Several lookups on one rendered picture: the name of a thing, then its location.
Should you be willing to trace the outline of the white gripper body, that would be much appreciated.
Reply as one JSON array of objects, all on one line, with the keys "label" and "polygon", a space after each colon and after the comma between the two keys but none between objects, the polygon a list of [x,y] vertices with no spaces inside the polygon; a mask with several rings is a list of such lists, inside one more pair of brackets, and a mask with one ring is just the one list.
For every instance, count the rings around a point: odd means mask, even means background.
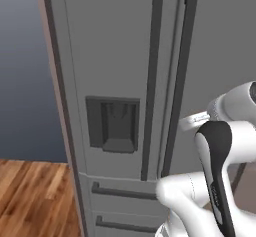
[{"label": "white gripper body", "polygon": [[192,130],[200,127],[210,119],[210,115],[206,112],[196,113],[179,120],[179,127],[183,131]]}]

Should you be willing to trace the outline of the dark fridge water dispenser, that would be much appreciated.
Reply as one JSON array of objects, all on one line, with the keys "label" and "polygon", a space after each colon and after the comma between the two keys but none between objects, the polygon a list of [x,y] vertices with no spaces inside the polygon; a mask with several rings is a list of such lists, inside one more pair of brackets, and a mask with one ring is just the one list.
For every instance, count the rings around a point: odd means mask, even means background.
[{"label": "dark fridge water dispenser", "polygon": [[87,96],[85,103],[91,147],[122,154],[138,150],[139,99]]}]

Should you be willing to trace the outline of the plain grey fridge door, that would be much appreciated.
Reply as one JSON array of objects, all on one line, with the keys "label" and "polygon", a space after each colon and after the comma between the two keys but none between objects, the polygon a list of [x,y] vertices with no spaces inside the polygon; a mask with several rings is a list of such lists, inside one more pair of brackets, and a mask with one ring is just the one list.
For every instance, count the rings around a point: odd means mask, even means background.
[{"label": "plain grey fridge door", "polygon": [[[163,0],[150,174],[161,177],[185,4]],[[198,0],[179,120],[204,111],[232,88],[256,79],[256,0]],[[169,174],[199,171],[194,132],[175,138]]]}]

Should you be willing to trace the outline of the grey fridge drawer front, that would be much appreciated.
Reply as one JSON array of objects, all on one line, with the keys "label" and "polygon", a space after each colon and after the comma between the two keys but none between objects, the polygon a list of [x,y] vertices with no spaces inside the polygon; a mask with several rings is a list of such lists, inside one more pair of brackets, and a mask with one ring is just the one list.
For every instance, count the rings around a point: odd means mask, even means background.
[{"label": "grey fridge drawer front", "polygon": [[95,225],[96,217],[102,216],[106,222],[116,222],[137,226],[159,228],[165,221],[164,217],[144,216],[124,213],[103,213],[92,212],[91,226],[88,230],[88,237],[154,237],[155,233],[143,233],[113,228],[98,227]]},{"label": "grey fridge drawer front", "polygon": [[91,192],[92,184],[98,182],[103,188],[155,194],[155,181],[144,182],[136,179],[89,177],[85,173],[79,174],[79,181],[81,184],[84,206],[94,211],[162,217],[165,217],[168,214],[168,209],[161,205],[157,199],[136,199],[94,194]]}]

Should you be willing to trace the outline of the grey french door fridge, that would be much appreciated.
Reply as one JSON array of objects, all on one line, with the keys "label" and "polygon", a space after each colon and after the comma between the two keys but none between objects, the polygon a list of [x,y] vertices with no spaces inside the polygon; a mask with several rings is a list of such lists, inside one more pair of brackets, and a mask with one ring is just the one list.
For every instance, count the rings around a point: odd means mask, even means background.
[{"label": "grey french door fridge", "polygon": [[183,118],[256,81],[256,0],[40,0],[82,237],[154,237],[200,169]]}]

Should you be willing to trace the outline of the grey fridge door with dispenser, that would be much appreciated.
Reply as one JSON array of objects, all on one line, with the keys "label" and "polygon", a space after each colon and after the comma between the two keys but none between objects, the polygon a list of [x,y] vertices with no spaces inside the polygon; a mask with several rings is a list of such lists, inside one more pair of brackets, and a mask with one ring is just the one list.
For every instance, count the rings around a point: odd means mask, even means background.
[{"label": "grey fridge door with dispenser", "polygon": [[[65,0],[75,98],[70,102],[78,168],[92,177],[141,180],[152,0]],[[87,96],[140,100],[138,150],[90,146]],[[156,156],[151,146],[148,178]]]}]

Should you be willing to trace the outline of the brown fridge housing panel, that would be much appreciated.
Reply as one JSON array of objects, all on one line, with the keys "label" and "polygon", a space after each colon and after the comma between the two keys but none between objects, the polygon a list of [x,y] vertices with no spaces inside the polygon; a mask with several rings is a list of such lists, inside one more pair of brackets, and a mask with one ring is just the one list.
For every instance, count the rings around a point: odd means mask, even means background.
[{"label": "brown fridge housing panel", "polygon": [[71,170],[71,179],[74,189],[75,205],[77,209],[79,228],[81,237],[87,237],[86,224],[84,223],[84,211],[80,207],[81,198],[79,193],[79,179],[77,171],[77,163],[75,160],[73,138],[71,133],[70,119],[67,107],[67,100],[64,88],[64,80],[61,69],[60,54],[57,43],[57,33],[53,16],[53,8],[51,0],[38,0],[44,37],[47,46],[49,67],[53,81],[54,94],[61,124],[62,136],[64,140],[65,153],[68,165]]}]

